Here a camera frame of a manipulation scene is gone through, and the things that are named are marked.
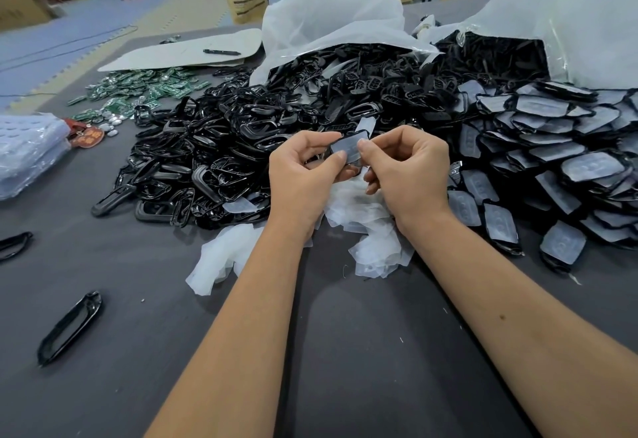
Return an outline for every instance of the plastic bag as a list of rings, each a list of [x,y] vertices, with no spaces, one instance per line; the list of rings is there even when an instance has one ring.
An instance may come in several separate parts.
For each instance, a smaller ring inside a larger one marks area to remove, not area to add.
[[[33,183],[38,176],[62,159],[62,156],[64,156],[69,149],[71,149],[71,144],[65,138],[49,151],[45,152],[32,166],[14,176],[0,180],[0,201],[18,196],[20,192]]]
[[[410,37],[404,24],[399,0],[281,0],[264,14],[266,58],[250,83],[266,82],[272,68],[303,53],[341,43],[385,43],[438,53],[429,43]]]
[[[69,127],[52,114],[0,115],[0,200],[12,198],[70,149]]]
[[[595,89],[638,87],[632,0],[490,0],[476,15],[431,29],[423,40],[436,42],[455,29],[543,40],[552,80]]]

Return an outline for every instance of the car key shell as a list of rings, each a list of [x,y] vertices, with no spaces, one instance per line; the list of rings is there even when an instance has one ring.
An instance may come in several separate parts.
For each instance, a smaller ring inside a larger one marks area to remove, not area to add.
[[[72,345],[78,336],[95,320],[95,317],[100,312],[102,307],[102,296],[98,291],[87,293],[80,301],[69,310],[69,312],[55,325],[53,330],[42,340],[38,347],[38,364],[40,367],[47,366],[56,360],[60,354],[68,349]],[[74,322],[82,316],[84,318],[79,324]],[[64,340],[57,347],[55,342],[62,336],[65,330],[69,327],[75,327],[72,329],[69,337]]]

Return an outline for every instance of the black cable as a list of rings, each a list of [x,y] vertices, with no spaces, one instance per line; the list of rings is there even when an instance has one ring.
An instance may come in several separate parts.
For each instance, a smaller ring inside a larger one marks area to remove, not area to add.
[[[107,30],[106,32],[100,32],[99,34],[89,35],[88,37],[82,37],[80,39],[69,40],[68,42],[62,42],[62,43],[60,43],[58,45],[53,45],[52,47],[43,48],[42,50],[38,50],[36,52],[31,52],[31,53],[28,53],[26,55],[20,55],[20,56],[13,57],[13,58],[7,58],[6,60],[0,61],[0,65],[2,65],[4,63],[7,63],[7,62],[13,62],[14,60],[20,60],[21,58],[30,57],[31,55],[37,55],[39,53],[46,52],[46,51],[52,50],[54,48],[61,47],[62,45],[68,45],[69,43],[79,42],[79,41],[86,40],[86,39],[92,39],[93,37],[98,37],[100,35],[109,34],[110,32],[116,32],[116,31],[124,30],[124,29],[126,29],[128,27],[136,27],[137,28],[136,25],[124,25],[122,27],[117,27],[116,29]]]
[[[56,92],[32,92],[31,94],[0,94],[0,97],[57,96]]]
[[[134,30],[132,30],[130,32],[126,32],[125,34],[116,35],[115,37],[112,37],[112,38],[110,38],[110,39],[108,39],[108,40],[106,40],[104,42],[96,42],[96,43],[91,44],[91,45],[87,45],[87,46],[84,46],[84,47],[76,48],[74,50],[69,50],[68,52],[57,53],[55,55],[50,55],[48,57],[42,57],[42,58],[37,58],[35,60],[30,60],[28,62],[18,63],[16,65],[12,65],[11,67],[5,67],[4,69],[0,69],[0,74],[2,72],[10,71],[11,69],[16,69],[18,67],[22,67],[23,65],[28,65],[30,63],[42,62],[43,60],[49,60],[51,58],[59,57],[60,55],[67,55],[69,53],[73,53],[73,52],[78,52],[80,50],[84,50],[85,48],[91,48],[91,47],[94,47],[96,45],[102,45],[103,43],[107,43],[107,42],[110,42],[111,40],[119,39],[120,37],[124,37],[126,35],[130,35],[133,32],[138,31],[138,27],[137,26],[132,25],[132,27],[134,27]]]

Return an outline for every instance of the gray table surface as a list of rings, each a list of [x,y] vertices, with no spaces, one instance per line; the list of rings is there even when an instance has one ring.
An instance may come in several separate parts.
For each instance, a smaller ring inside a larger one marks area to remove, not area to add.
[[[485,0],[406,7],[406,28],[442,23]],[[243,27],[183,34],[184,39]],[[115,56],[163,36],[130,41]],[[83,109],[68,99],[90,72],[42,110]],[[139,437],[232,288],[210,297],[184,283],[213,233],[137,222],[128,209],[95,219],[135,140],[121,134],[67,155],[17,198],[0,203],[0,238],[31,231],[26,253],[0,266],[0,436]],[[540,236],[519,225],[524,272],[612,337],[638,350],[635,253],[589,243],[582,286],[548,271]],[[529,424],[489,359],[418,257],[385,280],[354,275],[359,236],[323,224],[305,250],[291,321],[278,436],[528,437]],[[40,340],[87,291],[105,297],[100,319],[59,361],[36,366]]]

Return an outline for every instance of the white plastic scrap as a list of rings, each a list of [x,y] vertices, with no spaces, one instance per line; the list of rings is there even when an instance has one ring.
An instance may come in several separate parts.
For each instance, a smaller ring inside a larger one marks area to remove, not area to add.
[[[224,281],[230,269],[240,275],[263,230],[251,223],[222,229],[214,240],[202,245],[199,262],[186,278],[188,286],[197,295],[210,295],[212,285]]]
[[[357,262],[355,274],[386,278],[399,265],[410,263],[414,248],[396,231],[381,192],[366,194],[365,172],[364,168],[359,176],[332,185],[325,216],[332,227],[367,233],[348,250]]]
[[[366,194],[365,172],[363,168],[359,176],[332,185],[325,216],[332,227],[343,226],[345,231],[365,234],[348,250],[357,262],[355,274],[384,279],[399,265],[410,263],[414,248],[397,232],[381,192]],[[239,276],[263,230],[264,223],[240,224],[221,230],[214,240],[202,245],[200,260],[186,283],[197,295],[210,295],[213,284],[225,280],[231,269]],[[312,246],[310,237],[304,247]]]

